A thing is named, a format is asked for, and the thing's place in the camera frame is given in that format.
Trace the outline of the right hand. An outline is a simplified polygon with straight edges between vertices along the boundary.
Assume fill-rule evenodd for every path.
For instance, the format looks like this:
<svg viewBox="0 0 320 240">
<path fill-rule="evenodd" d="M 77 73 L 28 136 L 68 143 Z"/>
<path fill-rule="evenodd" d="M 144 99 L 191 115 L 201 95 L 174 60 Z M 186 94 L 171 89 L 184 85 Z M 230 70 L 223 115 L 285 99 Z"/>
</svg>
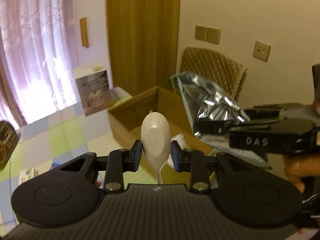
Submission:
<svg viewBox="0 0 320 240">
<path fill-rule="evenodd" d="M 305 190 L 305 184 L 302 178 L 317 177 L 320 175 L 320 158 L 319 154 L 302 155 L 290 158 L 288 155 L 283 156 L 284 173 L 300 193 Z"/>
</svg>

